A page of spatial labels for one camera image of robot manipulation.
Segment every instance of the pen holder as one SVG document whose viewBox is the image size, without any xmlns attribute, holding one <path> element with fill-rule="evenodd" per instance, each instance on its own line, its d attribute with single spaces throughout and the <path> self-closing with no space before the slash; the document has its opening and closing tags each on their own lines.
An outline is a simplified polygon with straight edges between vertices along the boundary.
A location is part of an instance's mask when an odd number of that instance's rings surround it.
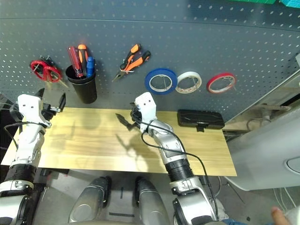
<svg viewBox="0 0 300 225">
<path fill-rule="evenodd" d="M 72 66 L 69 66 L 66 69 L 66 75 L 68 80 L 72 83 L 77 96 L 83 103 L 89 104 L 94 102 L 97 99 L 97 90 L 96 90 L 96 72 L 93 76 L 88 78 L 80 79 L 76 77 L 76 72 Z"/>
</svg>

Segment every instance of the finger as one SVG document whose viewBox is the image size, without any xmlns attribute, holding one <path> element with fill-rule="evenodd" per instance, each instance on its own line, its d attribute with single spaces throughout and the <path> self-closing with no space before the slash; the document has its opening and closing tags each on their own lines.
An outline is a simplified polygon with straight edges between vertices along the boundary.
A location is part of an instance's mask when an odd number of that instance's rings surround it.
<svg viewBox="0 0 300 225">
<path fill-rule="evenodd" d="M 271 214 L 275 225 L 290 225 L 283 212 L 279 208 L 272 207 Z"/>
</svg>

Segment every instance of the wooden table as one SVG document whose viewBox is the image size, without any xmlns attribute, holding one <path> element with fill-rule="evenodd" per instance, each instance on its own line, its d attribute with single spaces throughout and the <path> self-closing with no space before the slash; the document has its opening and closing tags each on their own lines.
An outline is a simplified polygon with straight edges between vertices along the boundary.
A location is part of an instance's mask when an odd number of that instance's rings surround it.
<svg viewBox="0 0 300 225">
<path fill-rule="evenodd" d="M 129 132 L 116 113 L 131 121 L 130 110 L 65 108 L 47 129 L 39 167 L 166 173 L 158 149 L 145 145 L 137 128 Z M 176 112 L 158 112 L 157 117 L 173 127 L 187 152 L 202 159 L 208 175 L 236 176 L 221 130 L 179 127 Z M 145 140 L 155 144 L 147 135 Z M 10 165 L 14 156 L 12 142 L 1 164 Z M 188 159 L 194 173 L 203 174 L 199 161 Z"/>
</svg>

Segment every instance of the gray floor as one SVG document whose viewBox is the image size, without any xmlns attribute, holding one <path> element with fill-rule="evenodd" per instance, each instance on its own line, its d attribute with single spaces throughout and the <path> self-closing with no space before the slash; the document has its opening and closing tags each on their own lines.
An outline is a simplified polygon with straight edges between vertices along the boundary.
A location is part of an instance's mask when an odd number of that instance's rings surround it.
<svg viewBox="0 0 300 225">
<path fill-rule="evenodd" d="M 112 193 L 107 207 L 101 212 L 101 219 L 139 222 L 138 209 L 133 201 L 135 179 L 139 175 L 148 178 L 155 185 L 172 219 L 172 200 L 175 196 L 169 189 L 167 174 L 71 170 L 68 175 L 54 172 L 48 177 L 49 188 L 40 199 L 34 225 L 53 225 L 54 222 L 58 225 L 65 224 L 73 204 L 84 188 L 96 177 L 107 175 L 112 178 Z M 219 186 L 217 177 L 210 177 L 210 180 L 216 191 Z M 223 178 L 222 183 L 218 199 L 223 203 L 230 218 L 249 225 L 264 225 L 271 222 L 270 209 L 272 206 L 278 206 L 272 189 L 246 192 L 234 187 L 243 203 L 234 190 L 226 185 L 227 181 Z M 296 204 L 300 204 L 300 188 L 293 187 L 288 190 Z M 289 199 L 284 192 L 282 193 L 286 206 L 291 209 Z M 109 212 L 134 214 L 135 217 L 110 216 Z"/>
</svg>

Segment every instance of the gray pegboard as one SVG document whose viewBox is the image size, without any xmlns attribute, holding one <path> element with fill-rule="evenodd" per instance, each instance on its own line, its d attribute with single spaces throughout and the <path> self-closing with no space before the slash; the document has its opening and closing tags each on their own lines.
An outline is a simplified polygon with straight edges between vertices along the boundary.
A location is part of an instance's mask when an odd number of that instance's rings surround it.
<svg viewBox="0 0 300 225">
<path fill-rule="evenodd" d="M 211 110 L 229 120 L 268 93 L 297 68 L 300 11 L 280 3 L 262 5 L 224 0 L 202 1 L 0 1 L 0 91 L 13 100 L 34 93 L 44 83 L 28 68 L 50 55 L 64 70 L 68 45 L 86 44 L 97 60 L 98 99 L 82 104 L 73 87 L 53 84 L 45 100 L 55 104 L 62 92 L 67 106 L 130 108 L 146 91 L 144 78 L 165 67 L 177 75 L 196 71 L 201 92 L 176 91 L 154 96 L 158 110 Z M 135 43 L 151 59 L 134 74 L 112 83 L 120 63 Z M 236 75 L 236 90 L 206 91 L 220 72 Z"/>
</svg>

